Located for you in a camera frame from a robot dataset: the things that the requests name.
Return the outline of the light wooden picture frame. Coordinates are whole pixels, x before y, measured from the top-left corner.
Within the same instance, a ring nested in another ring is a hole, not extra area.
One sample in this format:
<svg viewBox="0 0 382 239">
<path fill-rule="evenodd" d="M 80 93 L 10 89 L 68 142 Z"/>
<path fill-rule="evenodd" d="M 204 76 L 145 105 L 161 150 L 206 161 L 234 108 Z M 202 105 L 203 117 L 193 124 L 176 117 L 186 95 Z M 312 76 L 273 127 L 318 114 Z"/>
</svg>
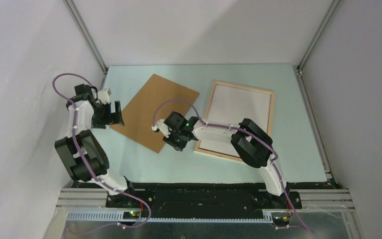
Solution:
<svg viewBox="0 0 382 239">
<path fill-rule="evenodd" d="M 244 118 L 254 121 L 269 136 L 272 135 L 275 92 L 261 88 L 215 81 L 202 117 L 209 123 L 235 127 Z M 194 152 L 243 163 L 229 142 L 198 141 Z"/>
</svg>

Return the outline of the brown backing board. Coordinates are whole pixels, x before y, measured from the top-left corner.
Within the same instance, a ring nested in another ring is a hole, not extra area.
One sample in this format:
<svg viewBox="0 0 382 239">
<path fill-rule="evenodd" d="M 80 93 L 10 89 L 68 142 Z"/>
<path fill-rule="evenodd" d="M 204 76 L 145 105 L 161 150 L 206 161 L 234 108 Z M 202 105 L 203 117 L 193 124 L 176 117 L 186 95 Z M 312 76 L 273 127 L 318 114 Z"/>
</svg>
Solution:
<svg viewBox="0 0 382 239">
<path fill-rule="evenodd" d="M 165 143 L 163 134 L 152 131 L 153 121 L 166 119 L 172 112 L 182 115 L 190 110 L 185 102 L 173 101 L 157 108 L 172 99 L 185 99 L 194 103 L 199 92 L 153 74 L 132 100 L 122 110 L 124 126 L 112 125 L 111 128 L 149 150 L 159 153 Z"/>
</svg>

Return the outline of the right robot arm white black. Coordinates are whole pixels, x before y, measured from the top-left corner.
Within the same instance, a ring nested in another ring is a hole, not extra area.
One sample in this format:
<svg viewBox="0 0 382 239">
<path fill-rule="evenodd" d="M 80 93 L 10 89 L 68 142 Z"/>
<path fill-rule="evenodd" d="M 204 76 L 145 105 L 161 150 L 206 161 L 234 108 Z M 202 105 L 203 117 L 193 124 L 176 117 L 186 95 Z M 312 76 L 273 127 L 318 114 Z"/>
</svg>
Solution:
<svg viewBox="0 0 382 239">
<path fill-rule="evenodd" d="M 186 119 L 178 112 L 171 112 L 166 119 L 154 122 L 151 129 L 161 132 L 163 141 L 176 151 L 182 151 L 192 140 L 231 145 L 245 164 L 259 170 L 272 206 L 282 208 L 289 202 L 287 181 L 275 165 L 278 154 L 273 149 L 273 140 L 251 119 L 244 118 L 238 124 L 221 124 L 199 116 Z"/>
</svg>

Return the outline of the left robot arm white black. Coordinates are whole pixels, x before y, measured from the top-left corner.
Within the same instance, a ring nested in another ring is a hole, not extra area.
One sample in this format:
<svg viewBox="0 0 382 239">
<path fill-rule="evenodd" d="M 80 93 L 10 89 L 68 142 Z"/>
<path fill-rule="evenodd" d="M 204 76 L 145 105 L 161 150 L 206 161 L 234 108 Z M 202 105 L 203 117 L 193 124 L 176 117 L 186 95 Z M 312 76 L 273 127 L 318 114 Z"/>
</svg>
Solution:
<svg viewBox="0 0 382 239">
<path fill-rule="evenodd" d="M 112 112 L 110 89 L 80 84 L 75 86 L 75 93 L 66 103 L 70 114 L 66 136 L 54 143 L 63 165 L 74 181 L 97 184 L 110 196 L 118 195 L 123 206 L 134 206 L 137 193 L 132 183 L 110 169 L 108 156 L 92 132 L 94 128 L 124 125 L 120 101 L 114 102 Z"/>
</svg>

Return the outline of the printed photo with white border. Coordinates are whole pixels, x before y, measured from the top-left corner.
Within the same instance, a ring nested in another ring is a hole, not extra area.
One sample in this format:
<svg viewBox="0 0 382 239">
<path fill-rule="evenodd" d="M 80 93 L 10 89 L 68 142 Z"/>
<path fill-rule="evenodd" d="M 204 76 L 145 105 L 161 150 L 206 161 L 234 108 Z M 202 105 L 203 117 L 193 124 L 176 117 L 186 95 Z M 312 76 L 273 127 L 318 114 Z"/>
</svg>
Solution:
<svg viewBox="0 0 382 239">
<path fill-rule="evenodd" d="M 254 121 L 269 136 L 273 130 L 275 92 L 216 81 L 202 118 L 213 123 Z"/>
</svg>

